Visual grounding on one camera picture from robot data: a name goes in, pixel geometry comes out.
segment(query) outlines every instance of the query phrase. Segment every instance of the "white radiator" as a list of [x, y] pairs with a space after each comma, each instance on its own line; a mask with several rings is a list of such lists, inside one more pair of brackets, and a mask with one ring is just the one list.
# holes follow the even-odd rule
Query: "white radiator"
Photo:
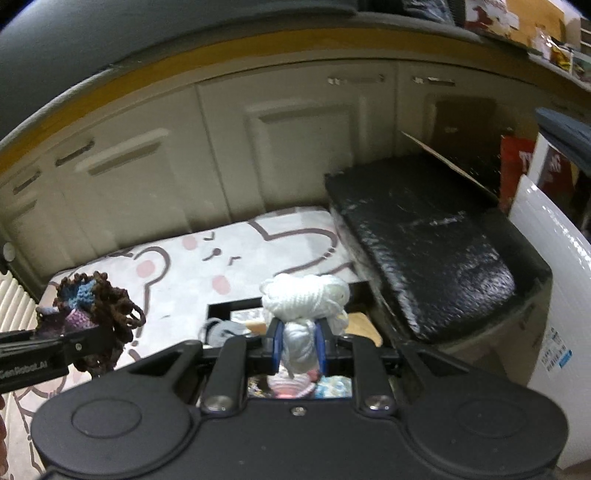
[[0, 332], [35, 328], [35, 307], [35, 301], [10, 272], [0, 274]]

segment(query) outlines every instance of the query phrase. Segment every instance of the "white cabinet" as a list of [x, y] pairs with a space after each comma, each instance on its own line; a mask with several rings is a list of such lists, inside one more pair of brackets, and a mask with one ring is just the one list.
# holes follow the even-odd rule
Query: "white cabinet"
[[98, 254], [229, 221], [194, 86], [133, 106], [45, 156]]
[[[429, 142], [437, 104], [458, 98], [491, 99], [496, 102], [491, 127], [511, 128], [518, 137], [535, 139], [535, 108], [547, 106], [549, 98], [539, 88], [518, 80], [462, 67], [401, 61], [398, 63], [398, 125], [411, 135]], [[457, 132], [449, 125], [448, 132]], [[414, 147], [400, 142], [398, 153]]]
[[322, 202], [324, 173], [394, 152], [394, 62], [265, 69], [199, 93], [234, 219]]
[[80, 264], [96, 252], [56, 185], [52, 165], [38, 161], [0, 187], [0, 221], [8, 239], [40, 278]]

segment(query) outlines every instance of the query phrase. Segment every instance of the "cartoon print fabric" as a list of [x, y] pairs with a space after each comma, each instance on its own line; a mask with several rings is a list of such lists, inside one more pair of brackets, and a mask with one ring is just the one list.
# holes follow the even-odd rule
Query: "cartoon print fabric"
[[[125, 346], [118, 367], [175, 343], [197, 338], [209, 304], [260, 296], [261, 282], [278, 273], [336, 274], [357, 277], [336, 235], [330, 214], [318, 207], [289, 209], [214, 230], [128, 248], [54, 276], [41, 299], [49, 306], [56, 285], [74, 273], [107, 272], [109, 281], [128, 290], [147, 322]], [[48, 398], [88, 381], [70, 367], [67, 377], [10, 393], [6, 419], [7, 480], [33, 480], [42, 471], [30, 440], [34, 412]]]

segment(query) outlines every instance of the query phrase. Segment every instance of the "white yarn ball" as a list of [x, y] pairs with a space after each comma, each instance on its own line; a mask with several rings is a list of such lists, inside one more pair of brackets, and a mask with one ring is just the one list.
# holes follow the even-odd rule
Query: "white yarn ball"
[[267, 325], [273, 317], [285, 323], [282, 360], [290, 376], [318, 365], [315, 319], [326, 317], [334, 335], [342, 335], [349, 324], [343, 311], [349, 301], [349, 285], [334, 275], [279, 274], [262, 283], [261, 293]]

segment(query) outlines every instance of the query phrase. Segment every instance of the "blue crocheted piece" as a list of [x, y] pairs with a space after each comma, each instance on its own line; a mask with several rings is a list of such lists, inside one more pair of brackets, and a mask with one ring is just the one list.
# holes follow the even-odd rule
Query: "blue crocheted piece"
[[63, 287], [62, 298], [70, 310], [90, 310], [95, 302], [95, 295], [92, 293], [95, 284], [96, 280], [90, 280], [88, 283], [75, 283]]

